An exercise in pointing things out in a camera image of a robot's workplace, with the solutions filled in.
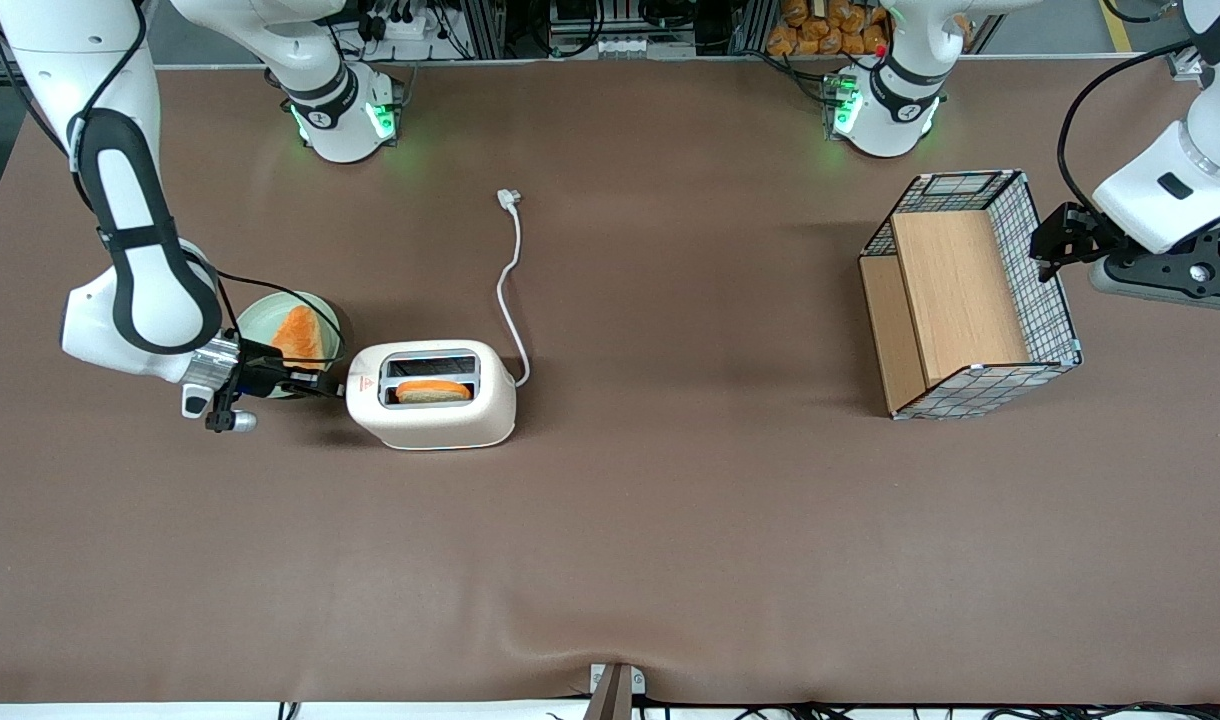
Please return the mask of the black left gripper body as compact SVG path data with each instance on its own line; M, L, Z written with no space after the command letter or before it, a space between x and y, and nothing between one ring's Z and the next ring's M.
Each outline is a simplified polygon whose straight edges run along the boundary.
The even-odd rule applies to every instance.
M1087 255L1087 261L1094 264L1096 260L1107 257L1113 251L1130 251L1130 236L1113 222L1096 222L1096 227L1089 231L1093 238L1093 250Z

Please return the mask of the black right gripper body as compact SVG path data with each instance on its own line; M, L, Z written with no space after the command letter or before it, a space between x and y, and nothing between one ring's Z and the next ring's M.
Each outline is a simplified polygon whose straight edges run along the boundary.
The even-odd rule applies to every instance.
M284 354L271 345L240 345L238 365L232 372L232 398L253 395L267 398L287 382Z

